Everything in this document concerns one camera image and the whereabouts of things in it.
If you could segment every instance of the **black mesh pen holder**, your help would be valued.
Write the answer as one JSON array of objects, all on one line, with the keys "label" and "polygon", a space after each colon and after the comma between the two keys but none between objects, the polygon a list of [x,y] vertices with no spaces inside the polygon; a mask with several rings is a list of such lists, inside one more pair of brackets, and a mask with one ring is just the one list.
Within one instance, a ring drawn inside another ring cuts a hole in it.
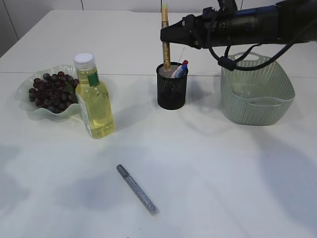
[{"label": "black mesh pen holder", "polygon": [[185,104],[188,69],[182,77],[171,78],[172,73],[179,65],[181,64],[171,62],[170,72],[164,71],[163,64],[157,67],[158,104],[161,108],[177,110]]}]

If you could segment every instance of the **grapes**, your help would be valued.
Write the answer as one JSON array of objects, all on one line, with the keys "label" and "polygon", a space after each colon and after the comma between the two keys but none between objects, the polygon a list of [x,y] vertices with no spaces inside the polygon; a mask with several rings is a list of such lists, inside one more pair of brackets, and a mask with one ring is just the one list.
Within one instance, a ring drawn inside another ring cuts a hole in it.
[{"label": "grapes", "polygon": [[68,99],[68,95],[64,92],[61,94],[61,98],[60,98],[62,101],[67,101]]},{"label": "grapes", "polygon": [[60,80],[61,83],[66,83],[66,77],[65,76],[60,77],[59,80]]},{"label": "grapes", "polygon": [[61,86],[60,81],[56,81],[56,82],[54,83],[54,86],[55,86],[56,88],[60,87],[60,86]]},{"label": "grapes", "polygon": [[74,88],[76,88],[78,84],[79,84],[79,80],[77,78],[74,79],[74,82],[73,82]]},{"label": "grapes", "polygon": [[40,87],[40,83],[33,83],[33,87],[34,88],[39,88]]},{"label": "grapes", "polygon": [[34,102],[35,101],[35,99],[36,99],[36,93],[30,93],[29,94],[29,100],[30,100],[30,102]]},{"label": "grapes", "polygon": [[44,103],[41,99],[37,98],[35,99],[35,105],[38,107],[38,108],[42,108]]},{"label": "grapes", "polygon": [[66,107],[68,108],[70,105],[72,105],[73,104],[73,102],[70,102],[70,101],[67,101],[66,103],[65,103],[65,105],[66,105]]},{"label": "grapes", "polygon": [[53,105],[55,105],[55,106],[58,106],[60,104],[60,99],[55,99],[52,101],[53,101]]},{"label": "grapes", "polygon": [[68,76],[66,78],[66,81],[69,82],[69,83],[72,83],[74,81],[74,78],[72,76]]},{"label": "grapes", "polygon": [[64,109],[64,107],[65,107],[64,103],[60,103],[59,106],[58,106],[59,109]]},{"label": "grapes", "polygon": [[43,91],[43,90],[45,89],[44,84],[40,83],[38,89],[39,89],[40,91]]},{"label": "grapes", "polygon": [[59,76],[59,77],[62,77],[62,76],[64,76],[64,75],[65,75],[65,73],[64,73],[63,71],[58,72],[58,76]]},{"label": "grapes", "polygon": [[60,71],[58,74],[43,74],[43,79],[35,78],[33,87],[29,89],[29,101],[35,102],[38,108],[45,108],[59,114],[73,104],[74,88],[79,84],[69,74]]},{"label": "grapes", "polygon": [[55,106],[53,106],[53,105],[48,106],[48,110],[50,110],[52,113],[54,113],[55,112]]},{"label": "grapes", "polygon": [[48,97],[51,97],[53,95],[52,91],[50,89],[45,89],[43,92],[42,92],[42,95],[44,98],[48,98]]},{"label": "grapes", "polygon": [[29,93],[36,93],[36,89],[35,88],[30,88]]},{"label": "grapes", "polygon": [[50,79],[51,79],[50,74],[49,74],[49,73],[43,74],[43,79],[45,79],[45,80],[50,80]]},{"label": "grapes", "polygon": [[47,106],[50,106],[50,105],[52,105],[52,101],[46,98],[44,100],[44,104],[46,104]]},{"label": "grapes", "polygon": [[53,81],[53,82],[58,81],[58,75],[57,75],[57,74],[53,74],[53,75],[52,75],[52,81]]},{"label": "grapes", "polygon": [[40,78],[35,78],[33,82],[34,82],[34,83],[41,83],[42,80],[41,80]]}]

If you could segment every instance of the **cooking oil bottle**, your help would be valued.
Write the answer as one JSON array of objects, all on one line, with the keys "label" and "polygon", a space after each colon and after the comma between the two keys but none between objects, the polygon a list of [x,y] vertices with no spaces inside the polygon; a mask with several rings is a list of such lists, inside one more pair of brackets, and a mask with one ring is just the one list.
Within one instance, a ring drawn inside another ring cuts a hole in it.
[{"label": "cooking oil bottle", "polygon": [[76,55],[74,65],[79,79],[76,96],[82,119],[94,139],[102,138],[114,131],[108,89],[99,81],[93,54]]}]

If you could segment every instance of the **white bottle cap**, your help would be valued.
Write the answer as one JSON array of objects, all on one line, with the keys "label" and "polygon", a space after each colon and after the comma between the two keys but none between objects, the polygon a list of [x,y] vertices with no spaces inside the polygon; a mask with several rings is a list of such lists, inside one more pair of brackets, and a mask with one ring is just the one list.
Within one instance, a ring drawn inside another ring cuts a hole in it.
[{"label": "white bottle cap", "polygon": [[90,70],[96,67],[95,57],[92,53],[80,53],[74,57],[74,65],[79,70]]}]

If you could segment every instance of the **green plastic basket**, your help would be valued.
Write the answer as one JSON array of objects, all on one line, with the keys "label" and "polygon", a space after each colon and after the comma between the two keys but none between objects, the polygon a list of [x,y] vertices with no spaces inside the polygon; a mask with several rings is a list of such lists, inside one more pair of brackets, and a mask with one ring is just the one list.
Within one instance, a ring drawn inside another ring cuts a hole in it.
[{"label": "green plastic basket", "polygon": [[[243,60],[239,66],[259,65],[269,57],[250,53],[257,60]],[[236,59],[242,53],[232,55]],[[256,71],[221,70],[221,95],[224,115],[246,125],[272,125],[291,106],[295,91],[283,68],[275,61]]]}]

